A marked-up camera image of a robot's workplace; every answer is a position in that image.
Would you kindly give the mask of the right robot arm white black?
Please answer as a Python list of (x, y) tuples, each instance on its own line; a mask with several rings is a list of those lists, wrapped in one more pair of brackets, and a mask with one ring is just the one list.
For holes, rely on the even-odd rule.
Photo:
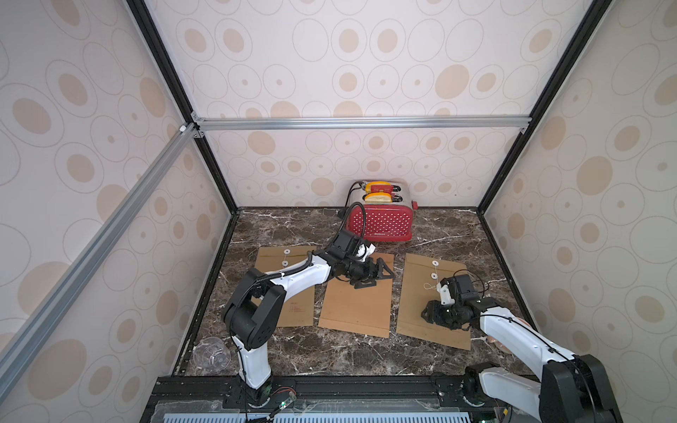
[(461, 385), (469, 405), (501, 400), (539, 422), (622, 421), (608, 373), (597, 358), (575, 354), (546, 339), (496, 299), (482, 296), (468, 274), (435, 282), (439, 297), (421, 312), (427, 323), (449, 330), (482, 331), (535, 375), (529, 379), (492, 362), (469, 366)]

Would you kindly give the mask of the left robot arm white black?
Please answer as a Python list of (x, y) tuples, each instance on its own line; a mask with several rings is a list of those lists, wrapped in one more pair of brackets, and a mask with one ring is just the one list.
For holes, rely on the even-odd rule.
[(246, 402), (265, 405), (273, 391), (267, 342), (278, 326), (285, 303), (310, 287), (343, 278), (355, 289), (374, 287), (394, 273), (384, 259), (375, 259), (375, 246), (341, 229), (324, 249), (278, 271), (249, 269), (236, 287), (223, 313), (238, 353), (239, 376)]

